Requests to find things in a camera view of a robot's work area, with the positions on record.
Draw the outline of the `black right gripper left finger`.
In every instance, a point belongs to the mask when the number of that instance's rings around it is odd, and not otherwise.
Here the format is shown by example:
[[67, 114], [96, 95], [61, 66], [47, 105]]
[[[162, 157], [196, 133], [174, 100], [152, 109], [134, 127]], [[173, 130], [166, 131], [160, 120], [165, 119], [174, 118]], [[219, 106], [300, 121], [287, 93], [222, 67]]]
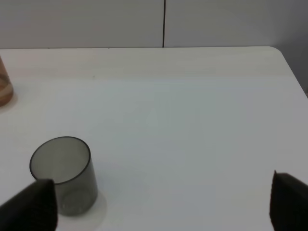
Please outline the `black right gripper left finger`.
[[0, 206], [2, 231], [54, 231], [57, 225], [53, 180], [37, 180]]

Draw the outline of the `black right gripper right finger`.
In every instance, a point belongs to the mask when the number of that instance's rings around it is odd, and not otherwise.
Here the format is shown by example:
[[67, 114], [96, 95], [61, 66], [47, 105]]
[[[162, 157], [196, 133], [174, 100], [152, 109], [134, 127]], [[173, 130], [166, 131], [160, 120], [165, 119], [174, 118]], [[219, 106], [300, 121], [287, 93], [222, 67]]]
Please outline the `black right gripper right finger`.
[[288, 173], [274, 172], [269, 217], [275, 231], [308, 230], [308, 185]]

